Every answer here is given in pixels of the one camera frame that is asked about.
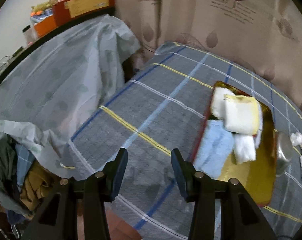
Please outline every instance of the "folded white towel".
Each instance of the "folded white towel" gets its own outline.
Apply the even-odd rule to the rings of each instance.
[[[260,103],[258,104],[258,109],[259,109],[259,129],[257,130],[256,137],[253,137],[255,149],[257,149],[260,146],[261,136],[263,131],[263,111]]]
[[[256,134],[259,129],[259,102],[253,97],[224,95],[227,131],[244,135]]]
[[[252,135],[234,134],[234,155],[237,164],[256,160],[256,151]]]
[[[234,96],[235,94],[227,88],[216,87],[214,89],[211,102],[211,113],[218,119],[224,119],[225,117],[224,95]]]

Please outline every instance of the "brown cloth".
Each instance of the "brown cloth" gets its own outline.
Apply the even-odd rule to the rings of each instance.
[[[37,161],[32,164],[22,187],[20,200],[30,210],[35,211],[47,197],[60,177],[43,168]]]

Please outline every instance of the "label on box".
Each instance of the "label on box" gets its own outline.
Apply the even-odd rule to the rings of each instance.
[[[71,0],[64,3],[70,11],[71,18],[109,6],[109,0]]]

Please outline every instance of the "bed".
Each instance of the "bed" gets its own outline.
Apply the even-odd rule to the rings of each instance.
[[[73,134],[62,163],[74,165],[76,178],[85,179],[102,170],[120,147],[127,148],[129,161],[112,210],[144,239],[187,239],[193,204],[180,196],[170,152],[179,148],[184,159],[192,152],[217,80],[266,104],[276,130],[302,133],[302,112],[268,81],[218,55],[167,42]],[[278,236],[292,236],[302,224],[302,152],[292,151],[291,165],[276,178],[272,199],[261,208]],[[218,201],[215,211],[219,239]]]

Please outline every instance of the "metal screw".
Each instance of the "metal screw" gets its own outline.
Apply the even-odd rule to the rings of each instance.
[[[201,171],[197,171],[197,172],[194,173],[194,176],[195,176],[196,178],[201,179],[201,178],[203,178],[204,173],[201,172]]]
[[[68,183],[69,183],[68,179],[62,179],[62,180],[60,180],[60,185],[62,185],[62,186],[65,186]]]
[[[95,176],[96,178],[102,178],[102,177],[104,176],[104,173],[103,173],[103,171],[98,171],[98,172],[96,172],[96,173],[94,174],[94,176]]]
[[[238,185],[238,179],[236,179],[236,178],[231,178],[231,179],[230,179],[230,182],[231,182],[231,184],[233,184],[233,185]]]

